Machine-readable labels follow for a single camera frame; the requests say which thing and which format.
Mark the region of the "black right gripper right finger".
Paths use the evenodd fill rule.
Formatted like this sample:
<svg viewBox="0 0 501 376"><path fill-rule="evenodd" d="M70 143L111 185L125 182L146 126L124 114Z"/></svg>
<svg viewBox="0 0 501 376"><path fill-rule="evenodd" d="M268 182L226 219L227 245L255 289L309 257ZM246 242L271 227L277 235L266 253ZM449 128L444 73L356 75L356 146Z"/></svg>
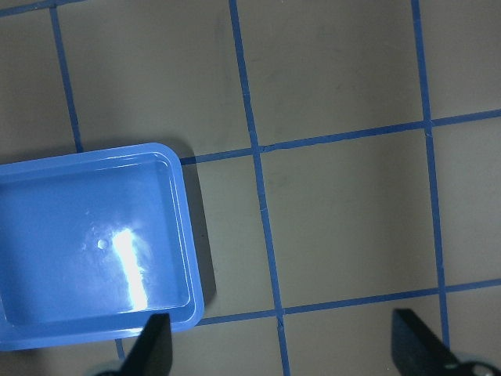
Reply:
<svg viewBox="0 0 501 376"><path fill-rule="evenodd" d="M400 375L465 375L461 362L411 310L394 309L391 358Z"/></svg>

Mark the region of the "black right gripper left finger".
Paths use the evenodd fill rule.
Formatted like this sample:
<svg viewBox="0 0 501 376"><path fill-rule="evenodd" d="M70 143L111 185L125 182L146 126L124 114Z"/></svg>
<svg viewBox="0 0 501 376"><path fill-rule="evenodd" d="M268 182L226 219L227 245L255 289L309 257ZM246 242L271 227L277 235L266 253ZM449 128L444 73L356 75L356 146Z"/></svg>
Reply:
<svg viewBox="0 0 501 376"><path fill-rule="evenodd" d="M169 375L172 364L170 316L153 314L123 362L119 375Z"/></svg>

